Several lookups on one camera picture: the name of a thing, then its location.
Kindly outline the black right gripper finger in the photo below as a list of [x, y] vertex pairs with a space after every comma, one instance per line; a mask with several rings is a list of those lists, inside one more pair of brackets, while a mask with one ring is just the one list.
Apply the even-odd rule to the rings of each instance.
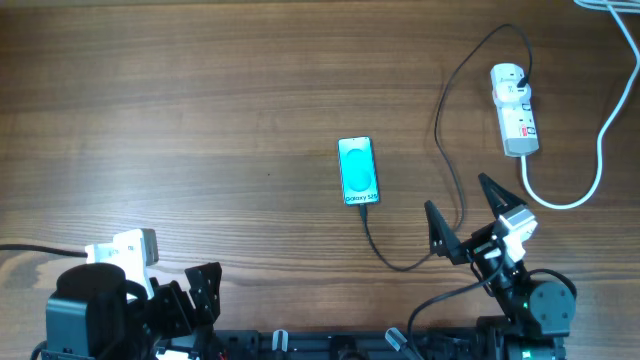
[[500, 186], [487, 174], [480, 173], [478, 179], [495, 218], [506, 214], [518, 206], [526, 205], [523, 199]]
[[429, 230], [430, 252], [449, 260], [462, 260], [461, 243], [439, 209], [432, 201], [427, 201], [424, 208]]

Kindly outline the white power strip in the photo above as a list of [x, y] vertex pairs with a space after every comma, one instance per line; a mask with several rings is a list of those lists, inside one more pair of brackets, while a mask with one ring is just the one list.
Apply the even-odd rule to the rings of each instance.
[[[519, 87], [519, 83], [524, 79], [524, 70], [513, 63], [501, 63], [491, 69], [490, 78], [492, 91], [495, 85], [505, 81], [516, 82]], [[496, 112], [504, 154], [507, 157], [527, 156], [539, 149], [531, 99], [529, 103], [513, 107], [496, 106]]]

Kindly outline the turquoise screen smartphone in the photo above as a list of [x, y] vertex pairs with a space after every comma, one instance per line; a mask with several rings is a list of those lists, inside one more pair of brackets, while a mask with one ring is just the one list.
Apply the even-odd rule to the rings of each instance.
[[344, 203], [347, 206], [377, 203], [379, 187], [371, 139], [341, 138], [337, 148]]

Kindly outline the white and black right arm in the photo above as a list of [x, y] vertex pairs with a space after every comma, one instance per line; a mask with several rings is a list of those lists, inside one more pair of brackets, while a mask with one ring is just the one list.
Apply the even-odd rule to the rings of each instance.
[[424, 359], [564, 359], [564, 340], [576, 312], [577, 288], [553, 270], [529, 270], [524, 244], [538, 222], [527, 203], [484, 173], [478, 176], [495, 219], [461, 241], [433, 202], [425, 203], [430, 250], [454, 265], [470, 266], [476, 283], [426, 301], [434, 305], [482, 288], [500, 306], [473, 327], [407, 333]]

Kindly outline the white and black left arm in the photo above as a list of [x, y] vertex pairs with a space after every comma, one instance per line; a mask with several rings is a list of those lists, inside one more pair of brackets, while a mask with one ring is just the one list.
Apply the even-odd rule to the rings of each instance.
[[188, 268], [190, 288], [150, 280], [152, 295], [108, 263], [76, 266], [57, 280], [46, 306], [46, 339], [31, 358], [220, 359], [217, 262]]

